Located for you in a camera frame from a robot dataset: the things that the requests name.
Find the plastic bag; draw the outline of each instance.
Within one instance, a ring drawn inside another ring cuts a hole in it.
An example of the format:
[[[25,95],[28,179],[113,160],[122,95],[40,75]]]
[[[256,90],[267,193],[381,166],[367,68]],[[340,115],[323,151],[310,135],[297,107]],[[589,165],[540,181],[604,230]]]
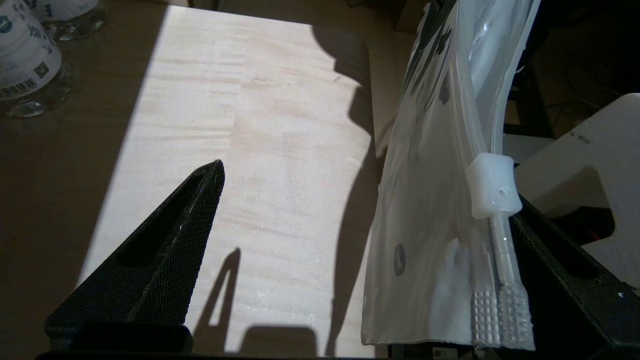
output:
[[[539,0],[428,5],[372,226],[362,342],[533,349],[502,127]]]

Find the printed logo on bag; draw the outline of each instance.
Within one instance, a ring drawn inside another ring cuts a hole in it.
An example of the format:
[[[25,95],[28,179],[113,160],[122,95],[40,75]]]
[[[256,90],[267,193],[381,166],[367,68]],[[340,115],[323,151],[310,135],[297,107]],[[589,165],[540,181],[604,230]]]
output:
[[[396,245],[396,251],[394,251],[394,270],[396,271],[396,276],[404,274],[405,262],[404,246],[398,244]]]
[[[440,100],[440,104],[446,104],[451,97],[451,92],[449,91],[449,72],[444,76],[442,80],[442,85],[440,85],[440,95],[438,99]]]

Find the bottle label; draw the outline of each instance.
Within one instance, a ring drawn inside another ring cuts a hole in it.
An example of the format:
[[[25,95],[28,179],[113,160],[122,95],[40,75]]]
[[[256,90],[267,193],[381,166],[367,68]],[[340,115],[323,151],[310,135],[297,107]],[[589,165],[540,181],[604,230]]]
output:
[[[0,5],[0,101],[42,88],[61,64],[58,46],[22,0]]]
[[[40,22],[69,20],[88,13],[100,0],[24,0]]]

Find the barcode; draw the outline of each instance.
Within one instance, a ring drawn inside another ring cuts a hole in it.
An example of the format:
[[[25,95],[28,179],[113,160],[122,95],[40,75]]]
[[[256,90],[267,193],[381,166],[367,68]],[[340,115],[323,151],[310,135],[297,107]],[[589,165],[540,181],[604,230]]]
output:
[[[33,81],[33,79],[29,79],[25,82],[9,86],[8,88],[0,89],[0,99],[8,99],[10,97],[15,97],[16,95],[26,94],[32,90],[36,90],[38,88],[38,84]]]

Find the table surface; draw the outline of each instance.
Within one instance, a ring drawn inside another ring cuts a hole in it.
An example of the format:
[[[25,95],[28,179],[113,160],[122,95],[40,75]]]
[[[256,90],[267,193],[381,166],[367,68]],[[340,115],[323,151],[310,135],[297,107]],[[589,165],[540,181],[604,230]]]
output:
[[[47,350],[45,317],[215,159],[227,176],[186,318],[195,351],[374,355],[360,343],[377,194],[362,42],[114,1],[103,30],[61,48],[69,98],[0,122],[0,357]]]

